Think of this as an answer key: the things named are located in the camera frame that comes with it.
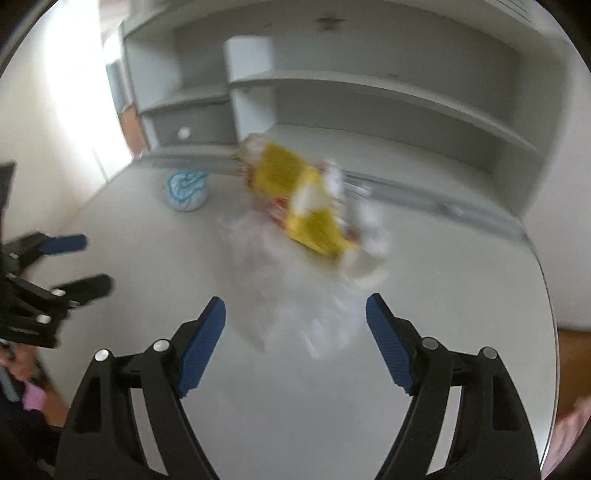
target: blue and white ball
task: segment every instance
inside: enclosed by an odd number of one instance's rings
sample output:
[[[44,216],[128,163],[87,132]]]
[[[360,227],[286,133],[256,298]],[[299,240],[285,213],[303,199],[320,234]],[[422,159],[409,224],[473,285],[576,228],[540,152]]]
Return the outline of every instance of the blue and white ball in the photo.
[[[192,212],[209,198],[207,188],[209,173],[201,171],[178,171],[166,181],[164,196],[168,204],[179,212]]]

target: white plastic bag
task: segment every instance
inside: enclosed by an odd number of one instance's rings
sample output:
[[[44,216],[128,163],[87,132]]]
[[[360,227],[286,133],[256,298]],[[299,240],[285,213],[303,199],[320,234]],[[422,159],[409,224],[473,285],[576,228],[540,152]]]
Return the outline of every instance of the white plastic bag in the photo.
[[[264,212],[250,210],[223,229],[239,283],[258,302],[243,321],[263,345],[295,334],[313,358],[326,358],[354,340],[370,291],[288,238]]]

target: wall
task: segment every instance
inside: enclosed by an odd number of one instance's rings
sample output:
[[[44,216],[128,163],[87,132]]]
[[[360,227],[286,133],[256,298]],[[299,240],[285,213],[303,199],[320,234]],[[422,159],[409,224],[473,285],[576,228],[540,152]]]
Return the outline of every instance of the wall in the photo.
[[[591,73],[577,54],[563,132],[524,218],[560,326],[591,330]]]
[[[15,160],[4,235],[56,233],[131,161],[106,77],[98,2],[60,0],[0,79],[0,161]]]

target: shelf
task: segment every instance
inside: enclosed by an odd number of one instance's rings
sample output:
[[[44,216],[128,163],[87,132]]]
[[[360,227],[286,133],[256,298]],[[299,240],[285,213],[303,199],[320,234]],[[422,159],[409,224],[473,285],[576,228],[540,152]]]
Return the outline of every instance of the shelf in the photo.
[[[225,83],[200,85],[198,87],[179,90],[164,100],[144,108],[140,113],[150,113],[157,110],[189,108],[199,105],[212,105],[230,101],[230,94]]]
[[[487,173],[429,150],[369,135],[296,125],[276,125],[266,135],[309,161],[332,157],[360,177],[406,184],[504,219],[514,218]]]
[[[158,8],[139,14],[124,22],[123,34],[150,38],[232,8],[253,5],[268,0],[193,0],[178,8]],[[519,52],[541,58],[561,56],[551,38],[537,31],[529,20],[507,11],[491,0],[387,0],[447,17],[501,40]]]
[[[508,125],[487,113],[447,96],[398,80],[340,72],[274,70],[235,80],[230,86],[269,86],[286,82],[331,84],[332,86],[347,88],[357,93],[412,103],[471,124],[525,151],[537,151],[530,142],[518,135]]]
[[[235,150],[235,145],[167,145],[145,153],[139,162],[143,165],[160,168],[179,168],[237,175],[239,173],[239,163],[233,157]]]

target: pink clothing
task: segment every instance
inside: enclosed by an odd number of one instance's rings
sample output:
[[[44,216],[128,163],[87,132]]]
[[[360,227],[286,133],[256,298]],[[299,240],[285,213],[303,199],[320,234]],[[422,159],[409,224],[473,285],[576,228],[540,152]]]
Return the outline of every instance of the pink clothing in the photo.
[[[43,389],[29,382],[25,383],[25,394],[22,396],[22,405],[25,407],[25,410],[43,411],[46,399],[47,394]]]
[[[591,417],[591,397],[579,400],[577,407],[568,417],[554,425],[550,450],[542,467],[542,478],[546,478],[564,459],[577,441]]]

